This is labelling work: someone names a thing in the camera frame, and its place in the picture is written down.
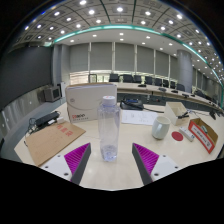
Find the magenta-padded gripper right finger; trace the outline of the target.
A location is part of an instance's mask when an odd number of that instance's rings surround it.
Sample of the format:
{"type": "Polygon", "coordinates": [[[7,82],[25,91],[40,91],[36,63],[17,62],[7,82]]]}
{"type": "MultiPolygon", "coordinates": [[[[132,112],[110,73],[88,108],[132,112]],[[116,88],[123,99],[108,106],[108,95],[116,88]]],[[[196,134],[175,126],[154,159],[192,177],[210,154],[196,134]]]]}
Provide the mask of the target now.
{"type": "Polygon", "coordinates": [[[137,143],[132,144],[132,154],[144,185],[181,169],[168,155],[158,155],[137,143]]]}

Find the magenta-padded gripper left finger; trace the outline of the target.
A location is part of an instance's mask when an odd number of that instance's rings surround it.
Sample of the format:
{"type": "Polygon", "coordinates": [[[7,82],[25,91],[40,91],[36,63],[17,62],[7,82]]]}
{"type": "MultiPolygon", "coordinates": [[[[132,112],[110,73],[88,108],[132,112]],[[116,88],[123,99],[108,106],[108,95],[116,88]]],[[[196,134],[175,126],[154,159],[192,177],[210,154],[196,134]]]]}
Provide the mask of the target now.
{"type": "Polygon", "coordinates": [[[87,143],[79,146],[66,155],[57,154],[42,165],[41,168],[65,180],[75,183],[76,185],[79,185],[90,154],[91,144],[87,143]]]}

